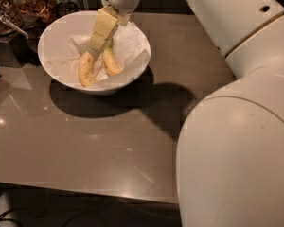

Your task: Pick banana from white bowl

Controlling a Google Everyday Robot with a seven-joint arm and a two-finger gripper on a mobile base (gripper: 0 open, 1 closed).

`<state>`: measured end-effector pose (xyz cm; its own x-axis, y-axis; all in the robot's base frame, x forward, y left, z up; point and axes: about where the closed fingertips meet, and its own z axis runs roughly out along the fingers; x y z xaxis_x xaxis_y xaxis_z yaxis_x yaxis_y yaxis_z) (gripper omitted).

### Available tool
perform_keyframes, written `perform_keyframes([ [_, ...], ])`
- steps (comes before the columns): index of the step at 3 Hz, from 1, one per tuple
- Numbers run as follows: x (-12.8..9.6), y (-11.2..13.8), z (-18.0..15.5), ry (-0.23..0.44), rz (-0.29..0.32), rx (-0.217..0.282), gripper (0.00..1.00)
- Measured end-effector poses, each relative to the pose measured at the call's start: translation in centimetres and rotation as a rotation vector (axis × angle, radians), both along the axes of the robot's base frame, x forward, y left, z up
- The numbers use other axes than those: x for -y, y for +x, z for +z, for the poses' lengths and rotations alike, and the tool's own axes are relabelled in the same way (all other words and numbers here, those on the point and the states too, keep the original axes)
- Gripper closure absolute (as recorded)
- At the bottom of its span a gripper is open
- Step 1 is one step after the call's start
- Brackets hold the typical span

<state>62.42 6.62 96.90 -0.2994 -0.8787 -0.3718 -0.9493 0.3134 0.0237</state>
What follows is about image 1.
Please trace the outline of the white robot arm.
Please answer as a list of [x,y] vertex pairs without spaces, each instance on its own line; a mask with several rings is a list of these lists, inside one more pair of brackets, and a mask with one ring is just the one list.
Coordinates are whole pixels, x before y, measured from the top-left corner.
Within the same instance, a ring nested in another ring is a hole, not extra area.
[[186,0],[236,81],[189,114],[176,153],[183,227],[284,227],[284,8]]

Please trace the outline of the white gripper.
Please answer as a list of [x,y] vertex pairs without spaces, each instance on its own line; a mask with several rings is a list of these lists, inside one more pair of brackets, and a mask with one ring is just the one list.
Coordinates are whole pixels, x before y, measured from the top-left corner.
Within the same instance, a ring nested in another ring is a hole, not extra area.
[[97,58],[107,47],[118,25],[126,26],[129,23],[128,14],[135,11],[140,0],[101,0],[101,3],[105,7],[97,11],[87,49],[94,58]]

